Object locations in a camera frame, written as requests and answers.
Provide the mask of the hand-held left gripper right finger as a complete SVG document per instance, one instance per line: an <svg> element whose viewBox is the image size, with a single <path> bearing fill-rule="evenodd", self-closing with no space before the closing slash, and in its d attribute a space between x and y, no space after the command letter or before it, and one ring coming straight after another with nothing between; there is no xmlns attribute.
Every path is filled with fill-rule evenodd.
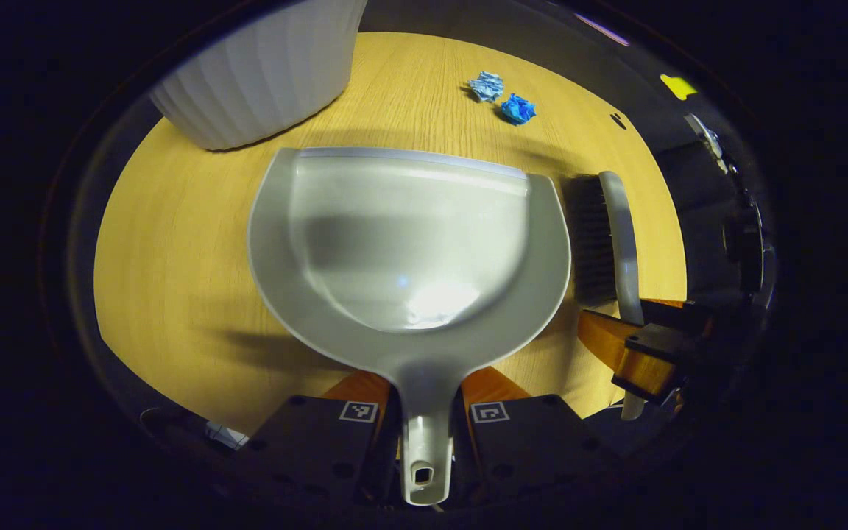
<svg viewBox="0 0 848 530"><path fill-rule="evenodd" d="M488 367L453 402L453 504L487 506L616 489L616 455L558 395L531 396Z"/></svg>

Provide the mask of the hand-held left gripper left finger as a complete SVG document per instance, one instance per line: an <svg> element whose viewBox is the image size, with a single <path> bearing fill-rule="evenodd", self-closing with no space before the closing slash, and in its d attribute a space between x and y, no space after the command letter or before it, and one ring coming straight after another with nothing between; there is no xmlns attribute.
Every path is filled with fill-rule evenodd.
<svg viewBox="0 0 848 530"><path fill-rule="evenodd" d="M386 503L398 482L400 399L355 372L319 397L292 395L236 454L253 495L308 510Z"/></svg>

